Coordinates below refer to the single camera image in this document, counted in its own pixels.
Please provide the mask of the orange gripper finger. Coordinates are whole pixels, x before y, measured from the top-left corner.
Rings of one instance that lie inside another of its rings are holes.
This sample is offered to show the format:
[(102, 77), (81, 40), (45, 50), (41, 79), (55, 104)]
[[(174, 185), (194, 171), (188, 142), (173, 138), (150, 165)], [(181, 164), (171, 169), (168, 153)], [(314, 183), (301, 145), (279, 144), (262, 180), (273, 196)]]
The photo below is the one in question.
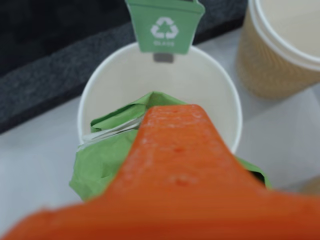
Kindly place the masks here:
[(268, 190), (198, 105), (155, 106), (106, 191), (30, 215), (6, 240), (317, 240), (320, 199)]

